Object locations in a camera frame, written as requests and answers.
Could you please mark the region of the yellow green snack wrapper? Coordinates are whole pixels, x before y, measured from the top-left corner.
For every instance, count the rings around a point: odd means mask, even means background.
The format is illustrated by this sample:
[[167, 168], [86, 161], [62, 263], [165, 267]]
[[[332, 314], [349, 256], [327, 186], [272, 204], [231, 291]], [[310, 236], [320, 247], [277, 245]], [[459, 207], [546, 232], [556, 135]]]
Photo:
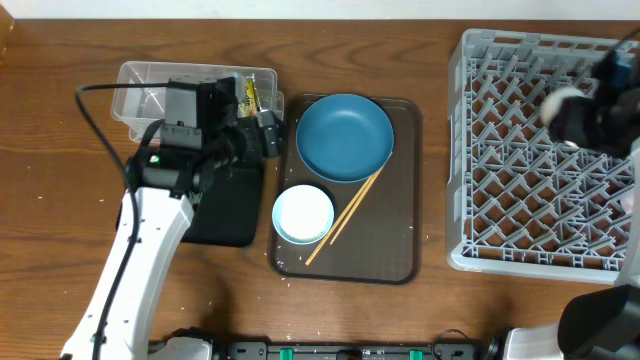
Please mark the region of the yellow green snack wrapper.
[[254, 117], [260, 112], [259, 96], [253, 75], [241, 78], [241, 95], [238, 97], [238, 116]]

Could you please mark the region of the white cup green inside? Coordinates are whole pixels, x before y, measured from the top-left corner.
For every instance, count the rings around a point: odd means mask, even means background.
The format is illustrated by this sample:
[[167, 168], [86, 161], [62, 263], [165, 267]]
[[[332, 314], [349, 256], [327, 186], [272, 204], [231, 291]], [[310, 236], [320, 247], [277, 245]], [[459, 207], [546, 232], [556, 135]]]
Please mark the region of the white cup green inside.
[[563, 101], [574, 97], [584, 97], [584, 93], [574, 87], [564, 87], [550, 93], [540, 105], [542, 124], [548, 127], [553, 118], [559, 114]]

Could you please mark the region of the dark blue plate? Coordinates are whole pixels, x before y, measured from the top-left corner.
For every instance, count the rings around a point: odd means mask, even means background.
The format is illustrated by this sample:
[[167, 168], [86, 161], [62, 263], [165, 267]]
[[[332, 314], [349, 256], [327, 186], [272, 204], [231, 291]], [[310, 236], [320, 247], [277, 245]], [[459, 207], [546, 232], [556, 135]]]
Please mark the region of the dark blue plate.
[[300, 117], [295, 138], [303, 163], [316, 175], [339, 183], [361, 181], [380, 170], [395, 142], [383, 108], [354, 94], [313, 102]]

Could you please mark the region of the white cup pink inside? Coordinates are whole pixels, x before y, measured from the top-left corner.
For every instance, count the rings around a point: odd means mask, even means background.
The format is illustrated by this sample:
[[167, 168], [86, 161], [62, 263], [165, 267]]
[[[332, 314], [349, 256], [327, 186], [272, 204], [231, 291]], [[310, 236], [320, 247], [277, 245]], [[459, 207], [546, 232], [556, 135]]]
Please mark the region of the white cup pink inside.
[[633, 213], [633, 209], [634, 209], [634, 195], [635, 193], [635, 187], [632, 186], [630, 190], [626, 191], [621, 197], [620, 197], [620, 205], [623, 209], [623, 211], [626, 214], [632, 214]]

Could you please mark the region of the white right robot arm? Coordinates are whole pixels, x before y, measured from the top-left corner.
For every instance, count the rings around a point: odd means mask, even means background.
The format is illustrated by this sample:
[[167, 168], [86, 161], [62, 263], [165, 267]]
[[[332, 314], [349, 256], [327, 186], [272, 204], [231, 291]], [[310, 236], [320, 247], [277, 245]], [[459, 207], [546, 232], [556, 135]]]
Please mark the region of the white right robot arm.
[[[628, 159], [639, 175], [639, 62], [610, 49], [592, 72], [593, 94], [551, 92], [540, 107], [550, 138], [570, 147]], [[629, 217], [621, 269], [611, 288], [578, 296], [558, 322], [510, 330], [500, 359], [636, 359], [639, 356], [639, 185], [616, 199]]]

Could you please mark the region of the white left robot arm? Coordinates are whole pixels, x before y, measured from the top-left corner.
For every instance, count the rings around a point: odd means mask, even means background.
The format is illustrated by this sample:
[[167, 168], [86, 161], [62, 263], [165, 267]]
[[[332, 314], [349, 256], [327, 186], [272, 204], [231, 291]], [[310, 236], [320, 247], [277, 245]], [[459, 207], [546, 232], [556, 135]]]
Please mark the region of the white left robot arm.
[[178, 245], [244, 247], [255, 236], [263, 163], [281, 152], [281, 118], [260, 104], [255, 79], [233, 74], [163, 83], [165, 113], [118, 160], [125, 192], [117, 233], [65, 359], [222, 359], [198, 328], [153, 342], [151, 325]]

